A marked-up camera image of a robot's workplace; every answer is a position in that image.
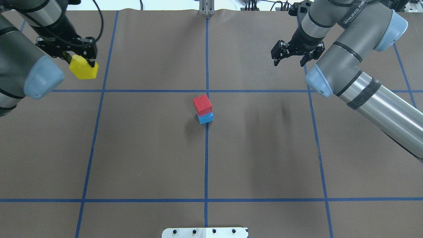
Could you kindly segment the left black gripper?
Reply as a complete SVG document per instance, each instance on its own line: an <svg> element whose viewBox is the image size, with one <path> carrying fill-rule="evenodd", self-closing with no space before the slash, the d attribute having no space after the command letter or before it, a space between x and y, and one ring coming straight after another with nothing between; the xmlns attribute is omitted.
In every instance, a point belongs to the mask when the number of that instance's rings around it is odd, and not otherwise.
<svg viewBox="0 0 423 238"><path fill-rule="evenodd" d="M95 67L98 50L94 37L80 38L72 25L36 27L36 33L41 38L41 40L36 40L36 46L52 58L60 58L70 64L72 56L68 51L72 51L79 55L82 54L89 66L91 68Z"/></svg>

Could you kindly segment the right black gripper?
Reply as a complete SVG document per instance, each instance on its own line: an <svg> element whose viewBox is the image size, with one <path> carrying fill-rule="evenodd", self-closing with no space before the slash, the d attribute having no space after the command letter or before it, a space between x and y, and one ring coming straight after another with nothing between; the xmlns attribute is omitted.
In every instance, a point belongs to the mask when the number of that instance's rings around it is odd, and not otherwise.
<svg viewBox="0 0 423 238"><path fill-rule="evenodd" d="M300 66L304 67L310 60L318 60L325 51L324 37L309 36L302 28L297 28L290 42L278 40L271 49L274 66L278 66L282 59L290 56L301 56Z"/></svg>

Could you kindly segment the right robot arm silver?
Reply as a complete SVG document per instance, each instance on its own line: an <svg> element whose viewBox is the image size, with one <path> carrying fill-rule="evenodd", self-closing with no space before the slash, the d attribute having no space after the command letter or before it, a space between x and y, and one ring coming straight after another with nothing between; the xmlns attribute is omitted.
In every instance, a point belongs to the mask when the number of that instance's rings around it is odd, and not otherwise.
<svg viewBox="0 0 423 238"><path fill-rule="evenodd" d="M372 52L390 48L408 22L377 0L315 0L290 41L271 49L277 66L301 56L300 65L316 60L305 83L327 98L335 95L422 162L422 112L361 69Z"/></svg>

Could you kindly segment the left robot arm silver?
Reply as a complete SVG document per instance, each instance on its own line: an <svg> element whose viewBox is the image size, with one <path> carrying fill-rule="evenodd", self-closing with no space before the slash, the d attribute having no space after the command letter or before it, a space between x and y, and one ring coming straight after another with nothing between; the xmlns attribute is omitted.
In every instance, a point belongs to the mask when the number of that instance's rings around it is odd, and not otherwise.
<svg viewBox="0 0 423 238"><path fill-rule="evenodd" d="M99 35L83 38L66 16L68 5L80 0L2 0L1 12L15 10L38 33L31 42L4 16L0 17L0 115L11 112L25 97L41 99L57 88L64 73L53 62L69 64L78 79L95 79L98 72L96 43L104 30L99 12Z"/></svg>

